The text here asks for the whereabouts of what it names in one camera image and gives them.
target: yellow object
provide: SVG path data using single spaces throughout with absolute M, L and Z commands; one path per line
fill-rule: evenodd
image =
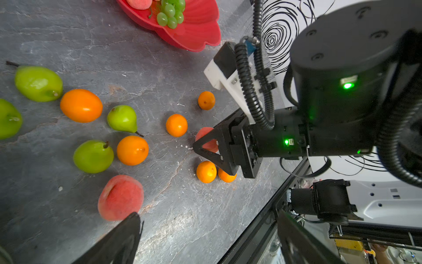
M 187 131 L 187 121 L 186 118 L 184 118 L 180 114 L 173 114 L 165 123 L 165 128 L 167 129 L 167 132 L 178 138 L 183 136 Z
M 365 252 L 366 252 L 367 254 L 371 254 L 371 255 L 373 255 L 374 257 L 376 256 L 375 251 L 374 251 L 373 249 L 371 249 L 370 251 L 365 250 Z
M 218 169 L 218 177 L 220 177 L 221 180 L 225 181 L 225 182 L 232 182 L 236 179 L 236 175 L 232 176 L 229 175 L 228 173 L 226 173 L 225 171 L 223 171 L 221 168 Z
M 215 105 L 215 97 L 211 92 L 202 92 L 198 97 L 199 107 L 203 110 L 211 110 Z
M 217 176 L 217 168 L 210 161 L 201 162 L 196 168 L 196 176 L 203 183 L 212 182 Z
M 334 239 L 335 245 L 338 248 L 347 248 L 347 249 L 353 249 L 357 251 L 363 251 L 363 244 L 360 241 L 354 241 L 354 240 L 346 240 L 346 239 Z

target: pear stem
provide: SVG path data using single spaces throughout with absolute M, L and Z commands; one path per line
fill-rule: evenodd
M 19 67 L 20 65 L 19 64 L 17 64 L 17 63 L 13 63 L 13 62 L 11 62 L 11 61 L 6 61 L 6 65 L 12 65 L 12 66 L 16 66 L 16 67 Z

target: peach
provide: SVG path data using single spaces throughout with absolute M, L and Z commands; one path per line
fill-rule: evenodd
M 98 211 L 107 221 L 125 219 L 138 212 L 143 203 L 142 184 L 127 175 L 111 178 L 98 199 Z
M 211 130 L 213 130 L 213 128 L 209 128 L 209 127 L 201 128 L 198 131 L 198 134 L 196 134 L 195 141 L 197 141 L 201 137 L 203 137 L 206 134 L 208 134 Z M 206 149 L 206 150 L 209 150 L 209 151 L 212 151 L 212 152 L 216 153 L 218 151 L 217 140 L 216 139 L 212 139 L 211 141 L 209 141 L 209 142 L 205 143 L 204 145 L 202 145 L 202 147 L 204 149 Z
M 152 4 L 152 0 L 126 0 L 126 1 L 131 7 L 133 7 L 134 9 L 139 9 L 139 10 L 148 9 Z

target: green pear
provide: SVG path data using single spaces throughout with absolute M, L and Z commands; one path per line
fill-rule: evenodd
M 52 70 L 12 62 L 6 62 L 6 64 L 18 67 L 15 74 L 15 86 L 28 99 L 35 102 L 49 102 L 62 96 L 63 81 Z
M 21 126 L 21 113 L 19 113 L 13 104 L 0 98 L 0 139 L 14 136 Z
M 113 149 L 108 142 L 88 140 L 73 154 L 76 167 L 87 173 L 99 173 L 110 167 L 114 159 Z
M 136 133 L 136 113 L 130 106 L 115 106 L 107 115 L 108 125 L 117 131 Z

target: grape bunch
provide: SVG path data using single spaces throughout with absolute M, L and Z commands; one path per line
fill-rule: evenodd
M 161 0 L 160 12 L 157 14 L 157 23 L 175 29 L 177 24 L 184 20 L 185 0 Z

